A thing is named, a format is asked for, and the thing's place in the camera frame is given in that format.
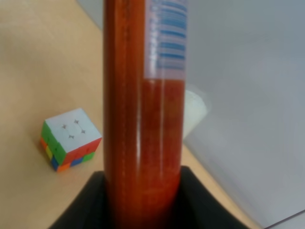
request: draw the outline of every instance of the bottle label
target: bottle label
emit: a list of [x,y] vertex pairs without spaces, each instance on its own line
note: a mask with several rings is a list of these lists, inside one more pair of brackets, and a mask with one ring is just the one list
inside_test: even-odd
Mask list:
[[185,79],[187,1],[146,0],[146,79]]

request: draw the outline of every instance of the orange bottle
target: orange bottle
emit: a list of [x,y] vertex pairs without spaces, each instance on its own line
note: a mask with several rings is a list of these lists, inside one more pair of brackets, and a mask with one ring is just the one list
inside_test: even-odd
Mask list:
[[180,181],[187,0],[105,0],[104,169],[118,229],[166,228]]

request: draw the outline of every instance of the rubik's cube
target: rubik's cube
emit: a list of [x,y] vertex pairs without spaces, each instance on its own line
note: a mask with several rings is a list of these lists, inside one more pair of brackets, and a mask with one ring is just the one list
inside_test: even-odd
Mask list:
[[41,144],[57,172],[92,159],[101,139],[81,108],[46,119],[41,133]]

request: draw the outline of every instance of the barcode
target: barcode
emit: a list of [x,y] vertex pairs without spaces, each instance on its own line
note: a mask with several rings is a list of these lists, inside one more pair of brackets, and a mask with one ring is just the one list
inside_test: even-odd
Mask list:
[[147,0],[147,3],[147,67],[150,72],[185,70],[187,0]]

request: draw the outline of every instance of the light wood surface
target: light wood surface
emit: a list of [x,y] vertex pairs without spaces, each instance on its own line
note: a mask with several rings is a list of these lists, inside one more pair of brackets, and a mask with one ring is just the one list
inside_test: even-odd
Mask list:
[[[102,131],[102,35],[74,0],[0,1],[0,228],[43,229],[90,175],[95,158],[55,173],[39,145],[44,119],[82,107]],[[188,149],[188,165],[250,228],[258,228]]]

